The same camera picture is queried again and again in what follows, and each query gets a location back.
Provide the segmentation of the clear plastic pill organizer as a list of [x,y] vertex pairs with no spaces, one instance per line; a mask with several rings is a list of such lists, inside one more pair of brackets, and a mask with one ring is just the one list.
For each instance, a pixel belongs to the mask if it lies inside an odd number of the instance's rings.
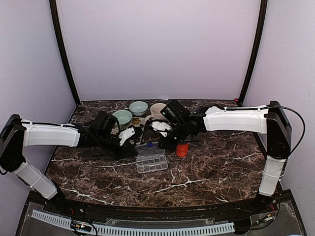
[[168,169],[165,150],[158,147],[158,142],[138,145],[135,149],[136,169],[139,174],[152,173]]

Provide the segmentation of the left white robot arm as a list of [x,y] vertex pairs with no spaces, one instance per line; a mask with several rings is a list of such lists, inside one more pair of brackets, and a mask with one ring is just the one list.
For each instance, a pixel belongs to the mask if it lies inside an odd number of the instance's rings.
[[23,155],[30,146],[65,146],[71,148],[100,148],[115,160],[136,155],[135,144],[142,129],[134,125],[112,130],[119,125],[118,118],[99,112],[85,124],[54,124],[23,120],[12,115],[0,133],[0,173],[14,173],[18,178],[50,201],[58,214],[69,211],[69,202],[58,185],[34,167]]

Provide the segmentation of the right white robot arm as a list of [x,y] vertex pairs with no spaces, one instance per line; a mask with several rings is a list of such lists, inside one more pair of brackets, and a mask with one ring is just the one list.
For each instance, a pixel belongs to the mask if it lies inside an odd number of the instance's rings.
[[262,174],[259,196],[251,203],[255,213],[270,205],[270,198],[281,178],[284,164],[291,153],[291,125],[279,102],[258,107],[198,107],[193,112],[179,101],[171,101],[161,114],[166,121],[153,121],[151,127],[162,137],[161,149],[175,150],[180,142],[199,133],[214,131],[246,131],[267,136],[267,159]]

